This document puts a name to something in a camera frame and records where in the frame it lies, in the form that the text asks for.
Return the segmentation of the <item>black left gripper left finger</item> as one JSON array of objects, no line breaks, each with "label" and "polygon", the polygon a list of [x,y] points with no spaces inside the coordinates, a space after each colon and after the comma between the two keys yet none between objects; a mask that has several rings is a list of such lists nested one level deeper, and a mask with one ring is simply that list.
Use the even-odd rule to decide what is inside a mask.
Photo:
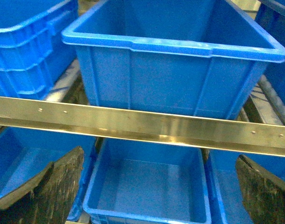
[{"label": "black left gripper left finger", "polygon": [[63,224],[79,190],[84,151],[76,147],[0,198],[0,224]]}]

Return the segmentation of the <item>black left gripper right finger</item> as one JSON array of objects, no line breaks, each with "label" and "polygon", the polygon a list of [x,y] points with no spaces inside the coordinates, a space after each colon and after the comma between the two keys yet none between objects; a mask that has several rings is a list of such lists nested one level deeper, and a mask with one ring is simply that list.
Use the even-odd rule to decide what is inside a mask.
[{"label": "black left gripper right finger", "polygon": [[285,181],[244,154],[235,169],[242,203],[255,224],[285,224]]}]

